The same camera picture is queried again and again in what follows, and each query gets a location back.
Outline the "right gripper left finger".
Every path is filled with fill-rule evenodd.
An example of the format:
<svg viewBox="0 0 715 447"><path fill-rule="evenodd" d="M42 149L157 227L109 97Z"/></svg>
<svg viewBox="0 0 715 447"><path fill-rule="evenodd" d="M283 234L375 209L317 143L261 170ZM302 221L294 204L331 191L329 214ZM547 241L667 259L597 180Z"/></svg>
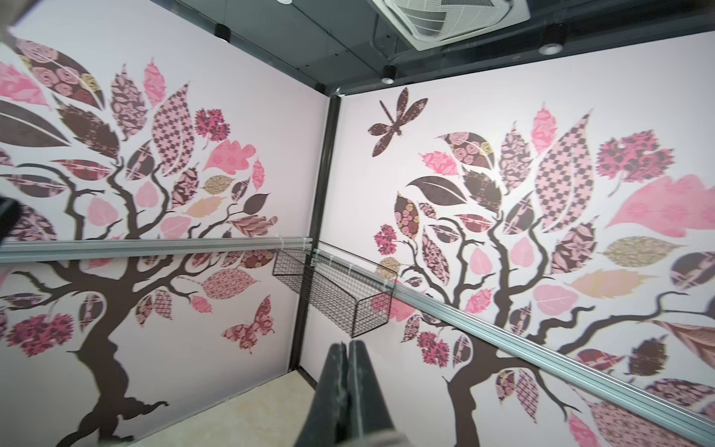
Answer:
<svg viewBox="0 0 715 447"><path fill-rule="evenodd" d="M346 440L348 422L347 346L329 348L305 424L294 445L338 446Z"/></svg>

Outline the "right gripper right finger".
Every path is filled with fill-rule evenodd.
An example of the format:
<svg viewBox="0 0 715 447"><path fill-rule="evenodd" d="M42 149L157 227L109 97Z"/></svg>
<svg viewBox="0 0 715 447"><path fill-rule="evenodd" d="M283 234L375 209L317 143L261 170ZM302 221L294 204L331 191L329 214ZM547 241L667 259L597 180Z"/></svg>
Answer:
<svg viewBox="0 0 715 447"><path fill-rule="evenodd" d="M347 361L348 446L395 446L398 432L364 342L350 342Z"/></svg>

